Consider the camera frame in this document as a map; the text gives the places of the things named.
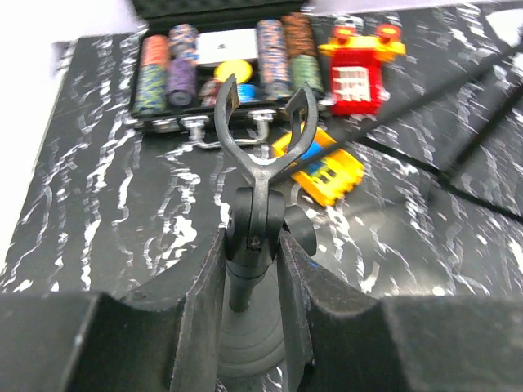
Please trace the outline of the black microphone stand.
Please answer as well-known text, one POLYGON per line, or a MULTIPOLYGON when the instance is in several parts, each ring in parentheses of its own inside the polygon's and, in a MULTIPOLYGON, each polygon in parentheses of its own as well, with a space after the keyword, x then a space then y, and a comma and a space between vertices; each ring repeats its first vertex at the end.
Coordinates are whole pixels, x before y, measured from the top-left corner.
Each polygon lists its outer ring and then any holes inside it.
POLYGON ((230 133, 230 119, 238 106, 236 78, 229 76, 217 96, 215 128, 222 149, 250 184, 237 189, 226 229, 228 304, 222 318, 218 373, 227 377, 255 376, 284 358, 278 279, 272 263, 286 204, 270 183, 310 148, 318 124, 314 94, 304 85, 285 106, 292 130, 286 153, 263 163, 243 151, 230 133))

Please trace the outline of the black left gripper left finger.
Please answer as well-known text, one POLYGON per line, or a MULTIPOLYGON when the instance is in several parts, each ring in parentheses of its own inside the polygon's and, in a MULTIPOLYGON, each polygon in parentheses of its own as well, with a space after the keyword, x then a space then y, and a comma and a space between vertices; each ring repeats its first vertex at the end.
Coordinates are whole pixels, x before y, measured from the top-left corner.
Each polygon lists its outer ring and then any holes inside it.
POLYGON ((225 266, 219 230, 120 299, 2 295, 2 390, 214 390, 225 266))

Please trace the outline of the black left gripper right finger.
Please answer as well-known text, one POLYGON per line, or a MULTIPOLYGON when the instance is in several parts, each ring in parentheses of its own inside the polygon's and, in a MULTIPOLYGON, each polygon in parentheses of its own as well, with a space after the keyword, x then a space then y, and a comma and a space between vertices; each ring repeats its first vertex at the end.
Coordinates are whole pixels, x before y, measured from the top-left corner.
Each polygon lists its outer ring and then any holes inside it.
POLYGON ((291 391, 519 391, 522 304, 492 296, 367 296, 280 235, 291 391))

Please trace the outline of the black music stand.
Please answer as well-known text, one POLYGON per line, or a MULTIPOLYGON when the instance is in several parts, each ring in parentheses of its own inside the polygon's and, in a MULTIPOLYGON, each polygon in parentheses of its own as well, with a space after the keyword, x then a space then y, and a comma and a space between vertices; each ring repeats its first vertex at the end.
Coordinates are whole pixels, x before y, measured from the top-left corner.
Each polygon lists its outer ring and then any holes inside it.
POLYGON ((509 207, 519 185, 497 185, 498 168, 480 163, 480 133, 519 136, 516 110, 522 80, 508 57, 466 83, 417 98, 408 112, 387 105, 382 125, 347 150, 361 159, 361 184, 332 207, 321 207, 292 181, 283 185, 289 203, 316 225, 432 233, 445 225, 497 231, 521 227, 522 206, 509 207))

